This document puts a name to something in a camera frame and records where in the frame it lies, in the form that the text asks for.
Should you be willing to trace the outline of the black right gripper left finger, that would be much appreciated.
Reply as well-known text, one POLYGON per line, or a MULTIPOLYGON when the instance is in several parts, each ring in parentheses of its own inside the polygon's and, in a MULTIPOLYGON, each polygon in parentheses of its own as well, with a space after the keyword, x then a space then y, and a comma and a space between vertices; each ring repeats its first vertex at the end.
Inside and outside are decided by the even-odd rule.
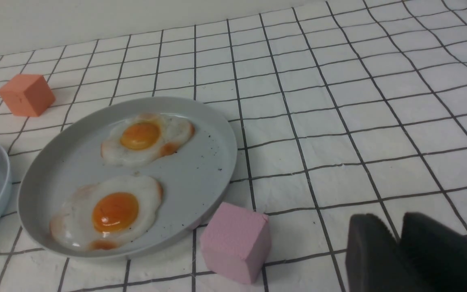
POLYGON ((351 292, 427 292, 387 226, 373 214, 352 215, 345 269, 351 292))

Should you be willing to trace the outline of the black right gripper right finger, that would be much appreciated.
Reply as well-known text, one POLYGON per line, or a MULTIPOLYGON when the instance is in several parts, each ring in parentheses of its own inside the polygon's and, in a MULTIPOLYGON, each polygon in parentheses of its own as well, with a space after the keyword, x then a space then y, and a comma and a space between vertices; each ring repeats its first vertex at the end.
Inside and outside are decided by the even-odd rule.
POLYGON ((437 292, 467 292, 467 238, 421 213, 406 213, 400 247, 437 292))

